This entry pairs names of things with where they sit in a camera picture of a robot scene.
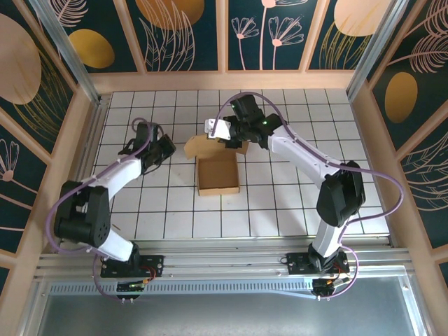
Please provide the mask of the brown cardboard paper box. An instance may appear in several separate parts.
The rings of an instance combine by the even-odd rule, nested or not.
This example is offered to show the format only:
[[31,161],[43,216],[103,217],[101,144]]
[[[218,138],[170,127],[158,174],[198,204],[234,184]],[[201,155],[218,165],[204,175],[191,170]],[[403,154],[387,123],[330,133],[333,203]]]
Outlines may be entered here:
[[249,147],[226,148],[224,143],[208,139],[206,134],[192,136],[184,146],[185,157],[195,158],[196,186],[199,196],[240,193],[237,154],[245,155]]

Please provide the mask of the grey metal sheet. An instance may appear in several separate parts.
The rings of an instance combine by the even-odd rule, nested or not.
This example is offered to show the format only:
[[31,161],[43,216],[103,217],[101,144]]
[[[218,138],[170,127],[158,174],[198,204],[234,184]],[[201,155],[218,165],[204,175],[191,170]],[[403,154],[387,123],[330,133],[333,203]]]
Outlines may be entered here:
[[406,274],[329,300],[273,293],[150,295],[120,304],[91,282],[44,281],[19,336],[437,336]]

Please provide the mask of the aluminium side rail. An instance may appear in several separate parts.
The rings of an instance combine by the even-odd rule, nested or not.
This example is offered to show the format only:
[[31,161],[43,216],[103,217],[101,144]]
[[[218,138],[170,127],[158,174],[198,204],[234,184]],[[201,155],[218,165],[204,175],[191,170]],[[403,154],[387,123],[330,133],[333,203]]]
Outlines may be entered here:
[[55,147],[66,179],[80,181],[92,175],[110,100],[110,94],[103,94],[96,104],[82,90],[73,96]]

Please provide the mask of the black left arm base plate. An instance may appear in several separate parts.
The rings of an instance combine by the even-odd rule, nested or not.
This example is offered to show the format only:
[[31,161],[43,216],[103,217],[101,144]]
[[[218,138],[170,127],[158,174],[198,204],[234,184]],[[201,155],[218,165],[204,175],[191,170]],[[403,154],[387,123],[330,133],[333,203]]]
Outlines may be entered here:
[[161,277],[164,269],[163,255],[134,255],[127,262],[102,261],[101,278]]

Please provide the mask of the aluminium mounting rail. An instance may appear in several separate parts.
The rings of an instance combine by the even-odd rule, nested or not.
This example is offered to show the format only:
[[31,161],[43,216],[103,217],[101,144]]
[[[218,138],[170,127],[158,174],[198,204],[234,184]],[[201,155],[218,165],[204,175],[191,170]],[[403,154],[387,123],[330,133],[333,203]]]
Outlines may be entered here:
[[[143,254],[163,255],[164,280],[274,279],[288,276],[281,259],[290,252],[305,252],[307,237],[248,237],[221,239],[163,239],[138,241]],[[360,261],[360,277],[394,277],[414,274],[410,253],[393,248],[386,237],[349,236],[344,245]],[[38,259],[34,280],[89,280],[92,254],[59,255],[44,253]]]

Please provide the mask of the aluminium frame post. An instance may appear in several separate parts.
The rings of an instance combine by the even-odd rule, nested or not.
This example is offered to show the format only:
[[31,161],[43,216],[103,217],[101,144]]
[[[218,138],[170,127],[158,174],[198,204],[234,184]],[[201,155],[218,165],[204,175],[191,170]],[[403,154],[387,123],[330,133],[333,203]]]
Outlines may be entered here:
[[98,106],[99,94],[65,30],[76,27],[85,17],[88,12],[87,0],[28,1],[85,94],[95,106]]
[[347,86],[346,95],[350,104],[356,98],[367,75],[379,58],[385,45],[388,43],[393,34],[393,30],[396,28],[396,25],[406,10],[408,2],[409,0],[392,0],[388,5],[376,32],[372,35],[372,38],[356,67],[353,77]]

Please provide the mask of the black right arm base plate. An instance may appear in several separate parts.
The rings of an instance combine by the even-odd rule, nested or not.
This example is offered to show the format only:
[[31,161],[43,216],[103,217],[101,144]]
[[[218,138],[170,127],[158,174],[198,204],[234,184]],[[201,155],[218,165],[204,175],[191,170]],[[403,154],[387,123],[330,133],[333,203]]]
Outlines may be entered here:
[[290,275],[350,273],[348,258],[343,251],[327,258],[313,253],[287,253],[286,266]]

